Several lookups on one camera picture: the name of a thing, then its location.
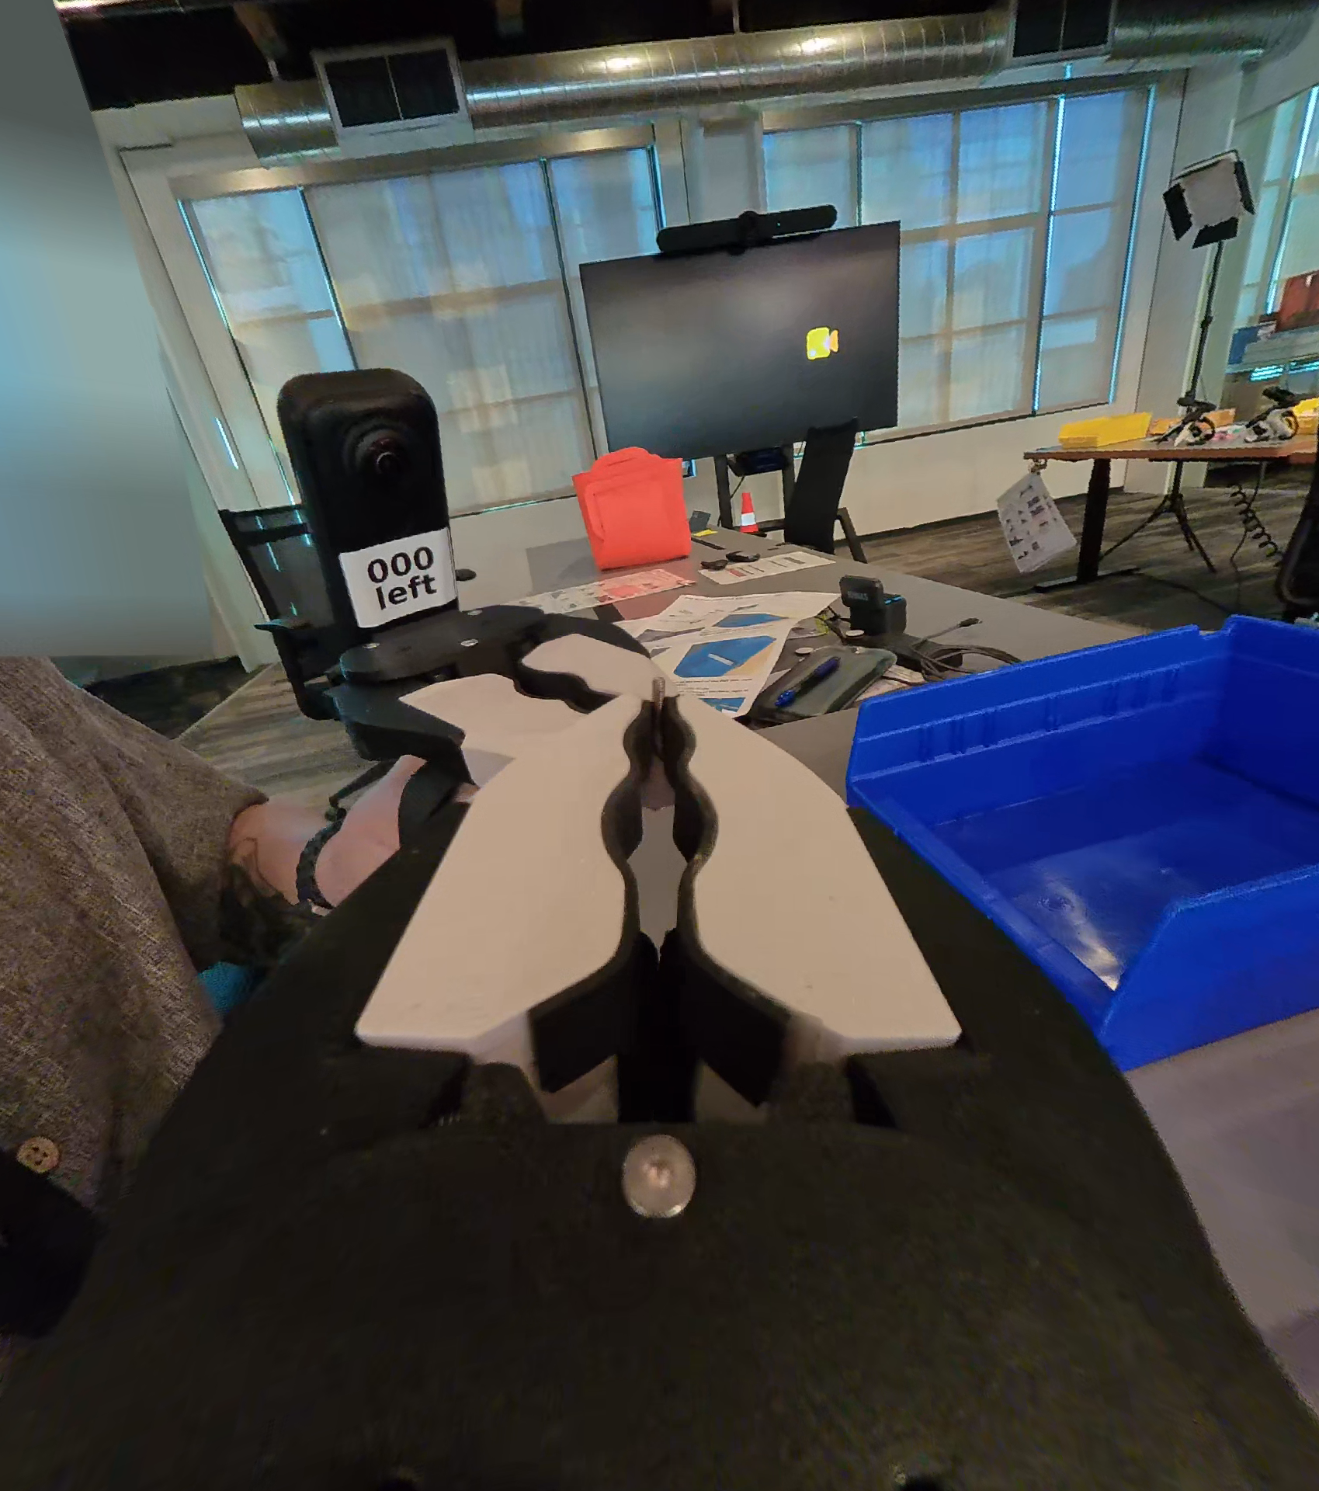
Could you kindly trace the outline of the black smartwatch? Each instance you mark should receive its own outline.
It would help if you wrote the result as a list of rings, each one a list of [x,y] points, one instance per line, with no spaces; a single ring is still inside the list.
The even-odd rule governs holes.
[[[336,837],[344,816],[327,819],[301,849],[295,858],[295,906],[314,916],[328,916],[335,903],[322,893],[318,858],[322,851]]]

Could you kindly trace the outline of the white blue printed sheets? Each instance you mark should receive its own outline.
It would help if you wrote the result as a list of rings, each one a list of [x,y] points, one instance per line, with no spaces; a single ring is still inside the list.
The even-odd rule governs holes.
[[[813,573],[815,551],[767,547],[747,561],[668,561],[524,597],[550,615],[617,606],[617,628],[663,674],[668,692],[742,718],[770,678],[792,661],[791,636],[828,612],[836,592]]]

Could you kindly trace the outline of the white instruction sheet sign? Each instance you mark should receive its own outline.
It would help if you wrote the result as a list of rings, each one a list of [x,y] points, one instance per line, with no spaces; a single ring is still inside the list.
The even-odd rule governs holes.
[[[999,494],[996,516],[1018,577],[1040,573],[1054,561],[1078,556],[1078,538],[1060,514],[1037,465]]]

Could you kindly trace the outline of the blue labelled plastic bin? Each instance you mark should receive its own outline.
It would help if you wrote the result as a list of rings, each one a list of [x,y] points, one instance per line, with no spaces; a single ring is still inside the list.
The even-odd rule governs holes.
[[[848,805],[1117,1068],[1319,1010],[1319,630],[1237,617],[861,705]]]

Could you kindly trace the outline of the dark zip pouch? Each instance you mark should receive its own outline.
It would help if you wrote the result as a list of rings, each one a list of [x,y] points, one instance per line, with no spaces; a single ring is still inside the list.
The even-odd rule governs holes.
[[[840,657],[840,669],[799,698],[788,711],[773,708],[773,695],[796,669],[804,671],[805,661],[818,657]],[[818,647],[796,660],[777,680],[770,680],[747,711],[747,722],[757,730],[777,724],[808,722],[853,708],[885,671],[896,663],[896,654],[876,647]]]

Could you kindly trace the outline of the black webcam bar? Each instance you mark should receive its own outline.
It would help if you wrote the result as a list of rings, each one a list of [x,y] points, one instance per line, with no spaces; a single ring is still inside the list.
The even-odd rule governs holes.
[[[659,258],[686,258],[686,255],[744,255],[748,250],[765,250],[773,243],[815,237],[835,230],[836,208],[815,204],[805,210],[786,212],[757,212],[747,210],[736,217],[716,217],[686,225],[665,225],[655,234]]]

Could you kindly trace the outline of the large black monitor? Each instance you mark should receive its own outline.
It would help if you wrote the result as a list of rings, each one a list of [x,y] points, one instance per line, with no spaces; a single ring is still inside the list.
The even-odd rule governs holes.
[[[581,268],[608,451],[701,460],[898,416],[901,228]]]

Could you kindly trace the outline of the wooden top desk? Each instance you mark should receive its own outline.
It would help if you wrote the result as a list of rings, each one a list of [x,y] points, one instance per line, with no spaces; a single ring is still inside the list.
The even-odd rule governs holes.
[[[1084,496],[1084,526],[1078,535],[1078,569],[1072,577],[1060,582],[1034,583],[1037,593],[1054,593],[1078,586],[1094,586],[1098,582],[1133,579],[1135,569],[1100,573],[1100,545],[1103,523],[1110,516],[1112,496],[1112,466],[1113,461],[1145,461],[1156,466],[1186,466],[1186,465],[1255,465],[1262,472],[1274,465],[1309,466],[1316,461],[1316,439],[1301,437],[1291,440],[1269,443],[1208,443],[1208,447],[1173,447],[1160,440],[1142,440],[1135,447],[1110,447],[1095,451],[1078,448],[1034,448],[1024,451],[1024,460],[1034,472],[1053,461],[1091,465],[1091,478]]]

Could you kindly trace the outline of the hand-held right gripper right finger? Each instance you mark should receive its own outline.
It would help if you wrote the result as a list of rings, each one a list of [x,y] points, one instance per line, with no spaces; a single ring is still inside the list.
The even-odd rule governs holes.
[[[840,1065],[950,1047],[961,1024],[845,801],[770,737],[665,701],[674,842],[665,945],[705,1065]]]

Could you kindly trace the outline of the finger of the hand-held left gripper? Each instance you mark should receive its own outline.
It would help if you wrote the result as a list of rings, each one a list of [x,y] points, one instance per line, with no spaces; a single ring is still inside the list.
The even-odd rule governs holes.
[[[600,780],[617,772],[611,724],[589,724],[574,705],[520,692],[507,678],[435,682],[398,702],[460,731],[459,752],[473,789],[527,757],[538,767],[596,767]]]
[[[554,638],[517,660],[517,685],[530,698],[608,702],[663,701],[663,680],[648,654],[598,638]]]

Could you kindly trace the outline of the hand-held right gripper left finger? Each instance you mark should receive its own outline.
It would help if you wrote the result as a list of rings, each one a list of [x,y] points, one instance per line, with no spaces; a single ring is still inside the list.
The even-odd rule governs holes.
[[[630,858],[652,705],[530,740],[467,805],[354,1036],[477,1064],[608,1064],[644,955]]]

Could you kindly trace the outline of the person's left hand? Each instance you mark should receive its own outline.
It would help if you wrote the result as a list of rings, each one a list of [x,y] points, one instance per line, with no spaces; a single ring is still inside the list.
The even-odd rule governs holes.
[[[398,801],[407,780],[425,767],[418,754],[403,754],[348,810],[341,831],[322,851],[322,893],[341,906],[366,880],[398,851]]]

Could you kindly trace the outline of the orange plastic bin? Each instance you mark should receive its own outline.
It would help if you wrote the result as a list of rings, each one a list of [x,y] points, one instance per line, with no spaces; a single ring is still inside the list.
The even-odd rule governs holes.
[[[598,570],[690,556],[682,460],[630,447],[598,456],[590,470],[573,478],[573,487]]]

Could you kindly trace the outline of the studio light on tripod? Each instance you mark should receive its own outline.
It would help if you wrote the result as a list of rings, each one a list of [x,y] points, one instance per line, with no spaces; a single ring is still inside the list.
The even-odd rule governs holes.
[[[1191,403],[1208,403],[1203,398],[1203,376],[1216,319],[1216,291],[1221,280],[1224,255],[1226,247],[1238,237],[1243,220],[1255,216],[1255,201],[1243,158],[1238,158],[1238,153],[1229,147],[1221,155],[1212,155],[1208,162],[1185,168],[1170,179],[1163,195],[1163,208],[1173,238],[1178,243],[1186,241],[1194,251],[1208,251],[1203,309],[1194,332],[1194,351],[1189,359],[1189,381],[1185,394],[1177,400],[1177,424],[1178,424]],[[1160,443],[1169,443],[1165,437],[1170,433],[1173,425],[1169,425],[1165,433],[1159,437]]]

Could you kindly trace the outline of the person's left forearm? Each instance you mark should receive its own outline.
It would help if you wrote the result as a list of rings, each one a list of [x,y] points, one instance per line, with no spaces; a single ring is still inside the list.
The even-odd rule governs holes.
[[[219,889],[227,962],[273,969],[315,920],[315,906],[298,889],[298,863],[324,827],[315,811],[275,800],[232,819]]]

